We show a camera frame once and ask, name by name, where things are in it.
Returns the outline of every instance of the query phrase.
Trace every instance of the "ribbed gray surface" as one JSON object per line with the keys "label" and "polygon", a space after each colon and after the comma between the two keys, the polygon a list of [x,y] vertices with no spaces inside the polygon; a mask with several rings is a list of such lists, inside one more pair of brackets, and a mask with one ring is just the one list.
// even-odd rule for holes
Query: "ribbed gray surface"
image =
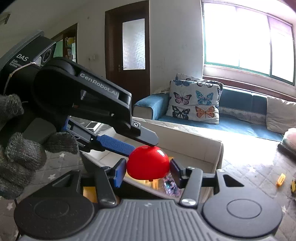
{"label": "ribbed gray surface", "polygon": [[[36,239],[24,236],[20,240]],[[116,208],[101,210],[82,232],[60,241],[70,240],[227,241],[235,239],[215,233],[195,210],[182,208],[173,200],[123,200]],[[275,241],[275,238],[267,237],[261,240]]]}

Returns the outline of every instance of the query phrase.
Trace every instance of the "blue sofa cover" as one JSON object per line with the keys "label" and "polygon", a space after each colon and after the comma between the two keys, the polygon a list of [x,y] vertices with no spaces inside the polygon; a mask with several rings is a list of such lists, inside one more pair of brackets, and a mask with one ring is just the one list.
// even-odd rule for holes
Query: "blue sofa cover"
{"label": "blue sofa cover", "polygon": [[[134,106],[151,108],[153,120],[229,131],[275,141],[281,141],[283,139],[282,134],[269,131],[266,128],[266,125],[259,125],[239,120],[233,115],[220,113],[218,125],[166,116],[165,113],[168,108],[168,103],[169,94],[161,93],[150,95],[138,101]],[[225,86],[219,101],[219,106],[229,108],[231,110],[266,115],[267,96],[251,91]]]}

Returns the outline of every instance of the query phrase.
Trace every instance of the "blue sofa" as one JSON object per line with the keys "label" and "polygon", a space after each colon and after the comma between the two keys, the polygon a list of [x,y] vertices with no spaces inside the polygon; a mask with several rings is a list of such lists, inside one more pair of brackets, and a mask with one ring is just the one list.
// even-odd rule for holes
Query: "blue sofa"
{"label": "blue sofa", "polygon": [[224,87],[219,101],[219,124],[208,124],[166,116],[169,94],[153,94],[133,107],[133,116],[173,122],[216,130],[230,131],[254,137],[281,141],[283,135],[266,128],[267,96],[233,87]]}

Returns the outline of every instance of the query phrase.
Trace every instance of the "gloved hand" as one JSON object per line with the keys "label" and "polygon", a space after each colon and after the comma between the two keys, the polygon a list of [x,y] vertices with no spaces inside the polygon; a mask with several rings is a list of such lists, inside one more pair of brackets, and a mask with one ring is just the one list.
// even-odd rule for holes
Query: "gloved hand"
{"label": "gloved hand", "polygon": [[[24,109],[17,95],[0,96],[0,124],[22,114]],[[78,145],[75,136],[61,132],[51,135],[43,145],[16,132],[5,149],[0,145],[0,196],[15,199],[22,194],[34,180],[35,171],[45,165],[45,150],[77,154]]]}

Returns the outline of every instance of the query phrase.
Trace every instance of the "ceiling fixture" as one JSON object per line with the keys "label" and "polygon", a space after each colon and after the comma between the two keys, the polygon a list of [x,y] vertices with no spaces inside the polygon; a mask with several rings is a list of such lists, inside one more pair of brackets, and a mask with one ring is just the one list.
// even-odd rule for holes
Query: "ceiling fixture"
{"label": "ceiling fixture", "polygon": [[0,14],[0,25],[7,24],[9,17],[10,17],[10,13],[8,12],[4,12]]}

